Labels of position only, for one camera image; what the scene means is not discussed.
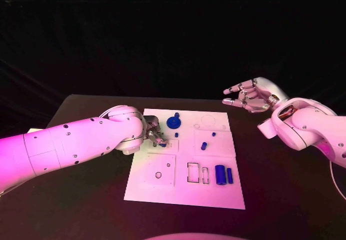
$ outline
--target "table surface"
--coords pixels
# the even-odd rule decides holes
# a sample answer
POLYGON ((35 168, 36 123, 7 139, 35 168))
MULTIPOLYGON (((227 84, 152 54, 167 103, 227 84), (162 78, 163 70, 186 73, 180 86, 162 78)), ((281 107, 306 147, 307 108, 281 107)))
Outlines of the table surface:
POLYGON ((346 239, 346 202, 314 147, 265 139, 250 114, 221 100, 71 95, 48 127, 97 117, 110 107, 227 112, 245 210, 126 201, 133 155, 114 150, 43 174, 0 198, 2 239, 146 239, 214 233, 245 239, 346 239))

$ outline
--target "blue cylindrical piece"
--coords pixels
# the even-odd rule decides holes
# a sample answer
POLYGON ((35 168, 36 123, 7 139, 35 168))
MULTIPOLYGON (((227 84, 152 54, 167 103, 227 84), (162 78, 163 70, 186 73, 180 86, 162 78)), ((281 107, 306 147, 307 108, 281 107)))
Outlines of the blue cylindrical piece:
POLYGON ((227 177, 228 177, 228 183, 234 184, 234 176, 232 176, 232 169, 227 169, 227 177))
POLYGON ((202 149, 202 150, 206 150, 206 147, 208 147, 208 143, 203 142, 203 143, 202 143, 202 147, 201 147, 201 149, 202 149))
POLYGON ((176 112, 175 113, 175 116, 172 116, 169 119, 167 119, 167 127, 170 129, 178 129, 182 125, 182 121, 179 119, 179 113, 176 112))
POLYGON ((224 165, 215 166, 215 176, 216 176, 216 184, 227 185, 227 170, 224 165))

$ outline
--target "white board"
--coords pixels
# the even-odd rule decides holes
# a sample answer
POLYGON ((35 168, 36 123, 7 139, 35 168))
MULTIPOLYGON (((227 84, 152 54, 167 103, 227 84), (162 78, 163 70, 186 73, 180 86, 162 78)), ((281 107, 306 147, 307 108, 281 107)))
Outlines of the white board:
POLYGON ((124 200, 245 209, 228 114, 146 109, 144 115, 157 116, 169 145, 154 147, 153 142, 144 140, 133 157, 124 200), (175 113, 179 113, 182 125, 170 129, 166 122, 175 113), (216 184, 215 165, 232 169, 234 184, 216 184), (189 182, 189 172, 198 182, 189 182))

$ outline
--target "black curtain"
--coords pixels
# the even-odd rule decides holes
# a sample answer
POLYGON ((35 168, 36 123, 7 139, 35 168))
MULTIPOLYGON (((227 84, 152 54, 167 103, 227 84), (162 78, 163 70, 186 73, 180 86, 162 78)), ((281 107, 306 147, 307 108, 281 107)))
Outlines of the black curtain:
POLYGON ((343 11, 332 2, 2 2, 0 137, 45 128, 69 94, 222 99, 255 77, 343 115, 343 11))

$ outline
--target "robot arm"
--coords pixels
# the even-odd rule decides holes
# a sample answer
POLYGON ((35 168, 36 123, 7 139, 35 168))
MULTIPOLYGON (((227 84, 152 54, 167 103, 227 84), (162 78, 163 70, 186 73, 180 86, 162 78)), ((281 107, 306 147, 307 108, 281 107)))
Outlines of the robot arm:
POLYGON ((133 154, 144 138, 167 143, 159 134, 156 116, 143 116, 134 107, 124 105, 111 108, 107 115, 108 119, 92 117, 0 139, 2 194, 33 177, 84 163, 113 149, 133 154))
POLYGON ((258 129, 271 139, 276 135, 286 145, 302 150, 319 148, 327 159, 346 168, 346 116, 312 99, 293 98, 265 78, 258 77, 228 88, 224 93, 240 91, 238 99, 222 103, 245 108, 251 113, 273 110, 271 118, 258 129))

